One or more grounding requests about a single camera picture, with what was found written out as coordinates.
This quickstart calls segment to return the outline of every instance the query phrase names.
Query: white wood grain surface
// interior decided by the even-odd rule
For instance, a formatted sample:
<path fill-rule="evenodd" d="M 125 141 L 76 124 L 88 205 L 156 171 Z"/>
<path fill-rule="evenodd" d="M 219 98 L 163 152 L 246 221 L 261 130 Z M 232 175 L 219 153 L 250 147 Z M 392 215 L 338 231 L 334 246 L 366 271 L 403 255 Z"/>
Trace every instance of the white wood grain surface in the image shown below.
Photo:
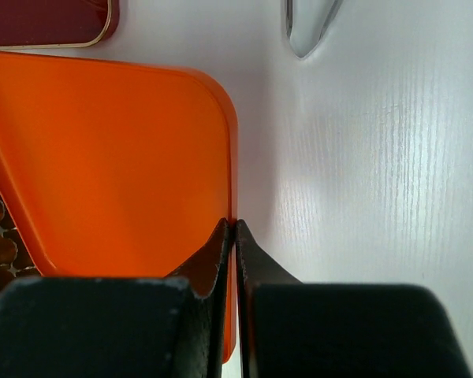
<path fill-rule="evenodd" d="M 261 245 L 302 280 L 429 287 L 473 369 L 473 0 L 346 0 L 303 60 L 278 0 L 121 3 L 108 42 L 43 52 L 219 80 Z"/>

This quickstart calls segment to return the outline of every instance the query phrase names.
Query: orange plastic tray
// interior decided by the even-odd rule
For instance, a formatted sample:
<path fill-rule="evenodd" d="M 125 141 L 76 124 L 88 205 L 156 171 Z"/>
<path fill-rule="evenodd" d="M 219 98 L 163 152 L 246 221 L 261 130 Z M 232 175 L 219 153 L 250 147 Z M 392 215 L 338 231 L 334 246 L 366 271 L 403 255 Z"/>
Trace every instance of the orange plastic tray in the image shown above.
<path fill-rule="evenodd" d="M 0 53 L 0 192 L 45 276 L 168 274 L 236 217 L 236 152 L 201 72 Z"/>

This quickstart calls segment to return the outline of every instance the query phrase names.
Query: black object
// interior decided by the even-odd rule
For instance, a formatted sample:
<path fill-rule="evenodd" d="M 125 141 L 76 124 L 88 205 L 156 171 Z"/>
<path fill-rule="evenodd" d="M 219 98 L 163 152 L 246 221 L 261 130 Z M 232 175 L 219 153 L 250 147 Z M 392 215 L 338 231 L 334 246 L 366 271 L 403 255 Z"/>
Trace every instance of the black object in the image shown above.
<path fill-rule="evenodd" d="M 470 376 L 441 305 L 402 285 L 302 284 L 236 224 L 244 378 Z M 164 279 L 19 279 L 0 298 L 0 377 L 221 375 L 221 220 Z"/>
<path fill-rule="evenodd" d="M 165 279 L 12 282 L 0 297 L 0 377 L 220 376 L 229 237 L 221 220 Z"/>
<path fill-rule="evenodd" d="M 236 226 L 244 378 L 468 378 L 438 300 L 411 285 L 301 284 Z"/>

